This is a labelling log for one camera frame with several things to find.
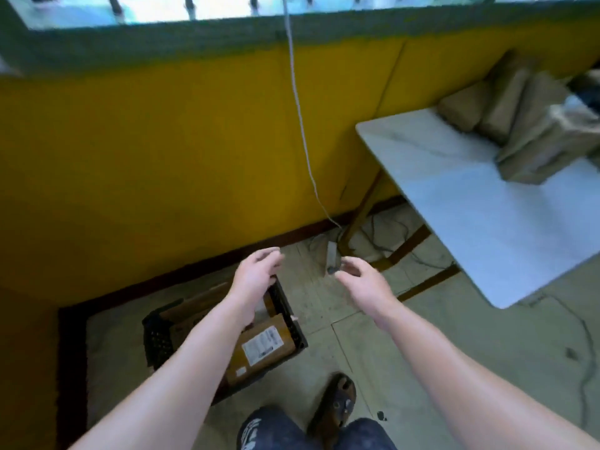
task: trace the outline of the forearm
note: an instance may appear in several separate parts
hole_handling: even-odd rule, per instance
[[[227,297],[167,363],[73,448],[189,450],[243,327],[237,301]]]
[[[475,449],[597,449],[588,434],[456,348],[401,303],[382,318],[452,433]]]

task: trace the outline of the wall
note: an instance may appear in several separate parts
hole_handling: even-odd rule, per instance
[[[514,46],[572,74],[598,58],[600,22],[297,47],[329,211],[356,207],[377,170],[356,122],[431,105]],[[0,204],[0,284],[58,305],[322,219],[287,50],[0,81]]]
[[[53,449],[56,307],[0,288],[0,447]]]

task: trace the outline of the table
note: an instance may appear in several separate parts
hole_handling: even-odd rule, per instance
[[[501,179],[495,144],[454,130],[430,108],[358,123],[356,131],[382,169],[340,238],[341,254],[353,255],[349,241],[387,173],[425,224],[372,265],[391,267],[431,233],[456,261],[401,301],[462,270],[493,306],[507,308],[600,252],[600,173],[587,159],[524,185]]]

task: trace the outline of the sandal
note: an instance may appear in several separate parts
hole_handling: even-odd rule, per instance
[[[334,375],[308,425],[308,436],[318,439],[325,450],[333,450],[340,429],[348,422],[355,403],[356,386],[352,379],[343,373]]]

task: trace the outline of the hand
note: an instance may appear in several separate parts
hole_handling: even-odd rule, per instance
[[[274,284],[273,276],[284,257],[277,247],[261,249],[246,257],[237,267],[227,297],[241,306],[244,326],[254,320],[254,307],[267,288]]]
[[[361,258],[342,257],[341,270],[334,276],[348,289],[356,305],[383,328],[383,317],[399,303],[383,275]]]

